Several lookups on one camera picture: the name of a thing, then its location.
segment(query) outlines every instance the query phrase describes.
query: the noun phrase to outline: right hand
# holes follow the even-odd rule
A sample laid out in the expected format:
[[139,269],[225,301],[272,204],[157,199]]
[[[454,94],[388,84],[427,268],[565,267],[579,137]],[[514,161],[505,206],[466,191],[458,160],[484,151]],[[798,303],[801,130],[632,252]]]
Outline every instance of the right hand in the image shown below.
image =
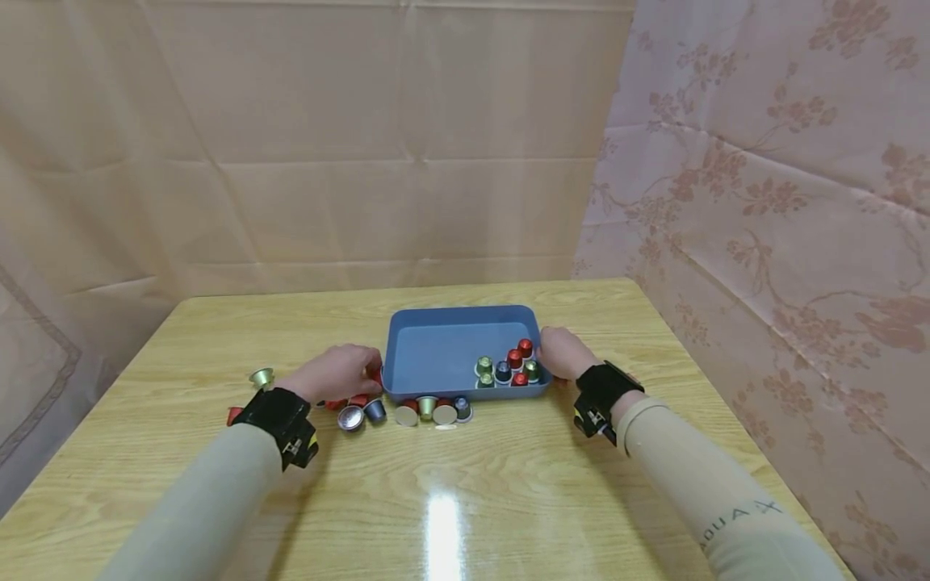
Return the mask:
[[374,347],[339,345],[275,385],[297,393],[307,403],[347,400],[362,393],[380,393],[381,385],[371,378],[380,369],[381,353]]
[[537,357],[556,377],[575,381],[602,363],[577,335],[564,327],[543,327]]

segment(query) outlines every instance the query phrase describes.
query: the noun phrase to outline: gold coffee capsule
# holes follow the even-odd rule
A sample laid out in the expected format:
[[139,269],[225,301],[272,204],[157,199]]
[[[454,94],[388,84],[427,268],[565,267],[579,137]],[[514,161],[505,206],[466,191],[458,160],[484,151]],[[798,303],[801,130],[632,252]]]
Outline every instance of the gold coffee capsule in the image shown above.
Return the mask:
[[421,419],[432,420],[432,410],[436,409],[436,398],[431,395],[424,395],[417,398],[419,404],[419,416]]
[[266,390],[274,384],[274,370],[271,367],[262,367],[249,376],[248,380],[256,390]]

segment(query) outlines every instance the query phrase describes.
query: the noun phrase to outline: fabric backdrop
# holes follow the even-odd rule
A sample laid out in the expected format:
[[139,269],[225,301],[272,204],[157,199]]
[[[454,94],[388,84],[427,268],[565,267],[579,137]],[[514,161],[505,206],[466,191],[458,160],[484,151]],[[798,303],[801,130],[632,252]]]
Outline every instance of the fabric backdrop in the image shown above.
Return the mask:
[[567,278],[631,15],[0,0],[0,514],[181,299]]
[[641,3],[575,260],[635,278],[862,579],[930,578],[927,22]]

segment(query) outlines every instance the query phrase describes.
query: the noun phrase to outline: wood grain surface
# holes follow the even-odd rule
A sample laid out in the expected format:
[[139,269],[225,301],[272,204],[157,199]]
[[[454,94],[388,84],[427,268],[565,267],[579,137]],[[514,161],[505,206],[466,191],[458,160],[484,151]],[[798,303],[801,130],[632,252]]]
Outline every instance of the wood grain surface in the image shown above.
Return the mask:
[[[836,558],[646,297],[605,280],[187,300],[0,522],[0,576],[93,578],[227,408],[249,400],[254,369],[281,376],[338,343],[384,350],[400,309],[507,303],[632,371]],[[451,429],[390,421],[347,435],[314,411],[321,454],[286,473],[226,578],[709,579],[636,467],[573,428],[573,392],[476,403]]]

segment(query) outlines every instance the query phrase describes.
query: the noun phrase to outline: pink floral curtain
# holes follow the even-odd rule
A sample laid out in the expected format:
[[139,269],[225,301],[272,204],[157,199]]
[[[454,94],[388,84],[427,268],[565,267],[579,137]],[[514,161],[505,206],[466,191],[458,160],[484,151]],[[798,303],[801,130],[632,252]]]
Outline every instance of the pink floral curtain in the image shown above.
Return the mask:
[[641,2],[575,260],[639,283],[863,579],[930,578],[927,22]]

